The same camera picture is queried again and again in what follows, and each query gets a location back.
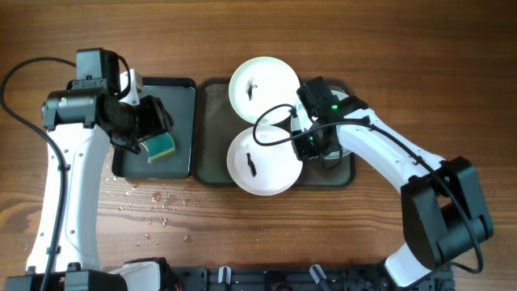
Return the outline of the green yellow sponge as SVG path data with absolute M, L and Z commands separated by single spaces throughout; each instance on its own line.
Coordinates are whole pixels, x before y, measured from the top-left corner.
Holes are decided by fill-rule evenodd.
M 143 141 L 142 145 L 148 153 L 148 162 L 156 162 L 158 159 L 172 154 L 176 147 L 174 138 L 169 133 L 163 133 Z

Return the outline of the white plate front stained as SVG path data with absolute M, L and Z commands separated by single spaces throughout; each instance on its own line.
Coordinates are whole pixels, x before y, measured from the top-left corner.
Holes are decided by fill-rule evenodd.
M 238 187 L 258 196 L 273 196 L 289 189 L 300 177 L 303 162 L 290 143 L 262 146 L 289 137 L 288 131 L 273 125 L 260 125 L 239 133 L 229 146 L 226 164 Z

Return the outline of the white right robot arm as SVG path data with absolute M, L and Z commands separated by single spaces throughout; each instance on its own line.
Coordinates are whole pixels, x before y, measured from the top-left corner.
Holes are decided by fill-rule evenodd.
M 413 287 L 456 257 L 473 250 L 475 273 L 483 269 L 480 245 L 494 234 L 474 165 L 447 160 L 404 138 L 357 96 L 339 98 L 317 77 L 296 91 L 292 144 L 306 161 L 349 150 L 386 178 L 401 196 L 404 244 L 383 263 L 398 288 Z

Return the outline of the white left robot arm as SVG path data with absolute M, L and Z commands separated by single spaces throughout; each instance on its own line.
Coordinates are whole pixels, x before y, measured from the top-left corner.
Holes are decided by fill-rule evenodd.
M 126 60 L 103 48 L 81 49 L 77 77 L 42 106 L 36 129 L 48 145 L 40 226 L 22 276 L 8 290 L 167 290 L 176 279 L 163 258 L 138 259 L 110 272 L 100 268 L 96 239 L 99 185 L 110 147 L 141 151 L 142 142 L 170 131 L 159 98 L 137 94 Z

